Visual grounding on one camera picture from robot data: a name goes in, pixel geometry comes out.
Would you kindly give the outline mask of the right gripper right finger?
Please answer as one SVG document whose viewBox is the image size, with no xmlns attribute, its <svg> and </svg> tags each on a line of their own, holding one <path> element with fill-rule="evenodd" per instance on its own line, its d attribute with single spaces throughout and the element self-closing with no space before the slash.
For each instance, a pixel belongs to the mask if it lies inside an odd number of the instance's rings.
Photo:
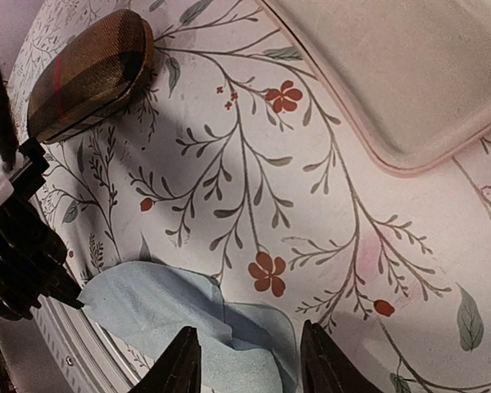
<svg viewBox="0 0 491 393">
<path fill-rule="evenodd" d="M 300 366 L 306 393 L 381 393 L 351 363 L 319 323 L 304 322 Z"/>
</svg>

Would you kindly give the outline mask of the small blue cloth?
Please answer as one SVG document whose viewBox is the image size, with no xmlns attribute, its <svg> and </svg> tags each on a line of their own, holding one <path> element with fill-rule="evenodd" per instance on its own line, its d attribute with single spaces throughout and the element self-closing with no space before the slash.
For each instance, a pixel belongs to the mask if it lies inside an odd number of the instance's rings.
<svg viewBox="0 0 491 393">
<path fill-rule="evenodd" d="M 217 392 L 297 392 L 294 328 L 268 305 L 227 302 L 203 274 L 146 261 L 122 263 L 79 294 L 84 313 L 134 349 L 158 359 L 188 326 L 201 346 L 201 383 Z"/>
</svg>

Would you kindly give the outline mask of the pink glasses case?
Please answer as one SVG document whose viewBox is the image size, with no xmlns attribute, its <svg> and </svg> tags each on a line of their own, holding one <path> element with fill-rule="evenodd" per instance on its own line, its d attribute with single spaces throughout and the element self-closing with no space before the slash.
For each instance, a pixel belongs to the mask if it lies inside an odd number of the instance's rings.
<svg viewBox="0 0 491 393">
<path fill-rule="evenodd" d="M 368 154 L 410 176 L 491 130 L 491 1 L 264 1 Z"/>
</svg>

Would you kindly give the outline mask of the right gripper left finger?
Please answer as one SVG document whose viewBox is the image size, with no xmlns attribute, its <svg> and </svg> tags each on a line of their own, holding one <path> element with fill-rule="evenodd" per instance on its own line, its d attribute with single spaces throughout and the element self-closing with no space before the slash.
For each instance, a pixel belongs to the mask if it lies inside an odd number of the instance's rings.
<svg viewBox="0 0 491 393">
<path fill-rule="evenodd" d="M 183 327 L 144 378 L 128 392 L 201 392 L 201 347 L 197 330 Z"/>
</svg>

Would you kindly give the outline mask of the brown plaid glasses case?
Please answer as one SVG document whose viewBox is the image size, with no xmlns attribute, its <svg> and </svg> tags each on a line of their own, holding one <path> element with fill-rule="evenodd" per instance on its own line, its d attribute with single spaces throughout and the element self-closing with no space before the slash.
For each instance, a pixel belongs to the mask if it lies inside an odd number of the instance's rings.
<svg viewBox="0 0 491 393">
<path fill-rule="evenodd" d="M 89 26 L 52 60 L 29 96 L 27 131 L 53 144 L 90 129 L 140 93 L 153 65 L 153 32 L 120 9 Z"/>
</svg>

